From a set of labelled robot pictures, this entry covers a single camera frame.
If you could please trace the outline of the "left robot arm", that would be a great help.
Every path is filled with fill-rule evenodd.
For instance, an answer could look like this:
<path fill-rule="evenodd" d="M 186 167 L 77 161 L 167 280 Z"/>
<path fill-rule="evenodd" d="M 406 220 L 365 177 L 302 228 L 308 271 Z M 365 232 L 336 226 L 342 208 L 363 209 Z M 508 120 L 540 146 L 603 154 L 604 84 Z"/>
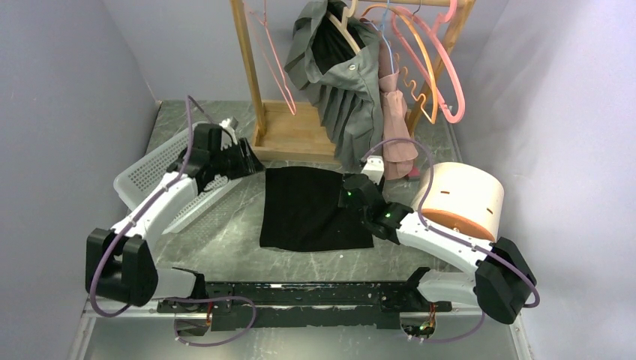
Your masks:
<path fill-rule="evenodd" d="M 196 312 L 208 300 L 203 274 L 185 268 L 158 268 L 152 251 L 178 213 L 215 181 L 264 171 L 244 137 L 231 127 L 196 124 L 184 148 L 155 189 L 126 219 L 94 229 L 86 241 L 85 288 L 93 307 L 99 297 L 125 308 L 153 299 L 178 300 Z"/>

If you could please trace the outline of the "pink pleated skirt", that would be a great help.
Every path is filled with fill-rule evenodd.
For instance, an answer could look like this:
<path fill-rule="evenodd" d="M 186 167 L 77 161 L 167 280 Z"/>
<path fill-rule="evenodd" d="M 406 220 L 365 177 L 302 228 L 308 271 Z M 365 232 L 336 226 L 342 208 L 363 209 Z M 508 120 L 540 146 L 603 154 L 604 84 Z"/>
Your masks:
<path fill-rule="evenodd" d="M 405 116 L 407 104 L 398 88 L 399 71 L 384 40 L 379 45 L 379 93 L 384 119 L 383 139 L 410 138 Z M 414 144 L 406 141 L 387 142 L 382 145 L 382 157 L 387 180 L 401 179 L 413 169 L 419 153 Z"/>

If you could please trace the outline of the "thin pink wire hanger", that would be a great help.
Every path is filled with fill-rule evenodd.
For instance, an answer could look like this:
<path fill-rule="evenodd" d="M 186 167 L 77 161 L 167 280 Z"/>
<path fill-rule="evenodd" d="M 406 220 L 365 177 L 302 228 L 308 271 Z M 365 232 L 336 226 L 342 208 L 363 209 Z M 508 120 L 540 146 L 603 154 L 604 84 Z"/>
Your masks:
<path fill-rule="evenodd" d="M 250 28 L 254 29 L 252 19 L 255 19 L 261 25 L 262 30 L 264 31 L 264 34 L 268 41 L 268 47 L 271 56 L 266 53 L 265 46 L 263 45 L 263 42 L 260 40 L 260 38 L 257 38 L 257 43 L 259 45 L 265 63 L 267 64 L 268 69 L 270 70 L 270 73 L 274 81 L 276 82 L 278 90 L 283 97 L 283 101 L 289 109 L 289 113 L 295 116 L 298 112 L 296 102 L 288 86 L 286 73 L 281 65 L 275 42 L 273 41 L 271 32 L 269 30 L 267 1 L 262 2 L 262 16 L 259 16 L 255 10 L 248 10 L 247 12 L 250 15 L 250 19 L 248 20 L 248 25 L 250 26 Z"/>

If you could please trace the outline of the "black skirt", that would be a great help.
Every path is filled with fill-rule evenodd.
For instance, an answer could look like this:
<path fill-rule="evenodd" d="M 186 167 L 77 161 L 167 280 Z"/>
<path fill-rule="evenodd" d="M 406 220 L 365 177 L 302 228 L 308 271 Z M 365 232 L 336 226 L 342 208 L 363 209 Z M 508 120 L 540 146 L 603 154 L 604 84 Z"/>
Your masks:
<path fill-rule="evenodd" d="M 370 231 L 338 206 L 342 179 L 339 172 L 308 166 L 267 169 L 259 245 L 294 252 L 372 248 Z"/>

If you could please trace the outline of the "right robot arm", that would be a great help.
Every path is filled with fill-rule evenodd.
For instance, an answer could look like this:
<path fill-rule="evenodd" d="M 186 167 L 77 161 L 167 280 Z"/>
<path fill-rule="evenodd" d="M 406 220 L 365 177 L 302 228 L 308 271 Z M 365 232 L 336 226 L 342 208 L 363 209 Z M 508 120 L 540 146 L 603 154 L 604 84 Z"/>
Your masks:
<path fill-rule="evenodd" d="M 522 309 L 539 306 L 536 277 L 512 240 L 491 242 L 446 229 L 404 204 L 385 201 L 364 174 L 343 176 L 339 205 L 353 211 L 377 238 L 418 249 L 459 269 L 457 274 L 428 271 L 408 286 L 404 298 L 411 309 L 456 302 L 477 306 L 491 319 L 510 325 Z"/>

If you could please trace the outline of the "beige wooden hanger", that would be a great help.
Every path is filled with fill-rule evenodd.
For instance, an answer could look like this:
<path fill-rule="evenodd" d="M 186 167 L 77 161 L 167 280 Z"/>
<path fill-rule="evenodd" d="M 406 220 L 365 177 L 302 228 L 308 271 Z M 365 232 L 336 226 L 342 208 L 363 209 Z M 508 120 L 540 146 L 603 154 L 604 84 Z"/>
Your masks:
<path fill-rule="evenodd" d="M 357 1 L 352 1 L 350 6 L 346 4 L 342 7 L 336 5 L 335 10 L 340 11 L 340 17 L 338 17 L 333 11 L 329 9 L 327 9 L 325 13 L 327 19 L 342 35 L 342 38 L 348 43 L 349 47 L 355 55 L 357 55 L 361 51 L 361 48 L 348 29 L 348 21 L 355 14 L 357 5 Z"/>

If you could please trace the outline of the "blue wire hanger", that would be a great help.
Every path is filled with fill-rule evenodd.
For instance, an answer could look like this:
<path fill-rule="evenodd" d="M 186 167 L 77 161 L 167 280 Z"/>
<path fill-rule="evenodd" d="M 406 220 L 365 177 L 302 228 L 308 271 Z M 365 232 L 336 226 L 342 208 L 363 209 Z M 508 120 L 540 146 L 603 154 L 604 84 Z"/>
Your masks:
<path fill-rule="evenodd" d="M 399 54 L 392 48 L 392 42 L 387 37 L 388 12 L 391 6 L 390 1 L 385 2 L 384 11 L 379 20 L 367 19 L 365 16 L 361 18 L 363 24 L 373 29 L 381 38 L 379 46 L 379 78 L 382 79 L 389 75 L 398 74 L 399 70 Z"/>

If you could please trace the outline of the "grey skirt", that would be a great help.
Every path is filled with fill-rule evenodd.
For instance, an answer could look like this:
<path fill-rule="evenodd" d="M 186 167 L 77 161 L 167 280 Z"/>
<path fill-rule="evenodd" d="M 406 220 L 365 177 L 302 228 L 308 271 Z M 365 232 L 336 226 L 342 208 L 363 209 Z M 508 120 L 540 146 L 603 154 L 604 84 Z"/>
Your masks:
<path fill-rule="evenodd" d="M 292 84 L 318 112 L 320 124 L 334 144 L 334 157 L 347 170 L 357 170 L 367 151 L 383 138 L 379 89 L 381 37 L 351 18 L 347 30 L 352 47 L 328 18 L 340 17 L 342 1 L 309 1 L 292 28 L 292 45 L 283 69 Z"/>

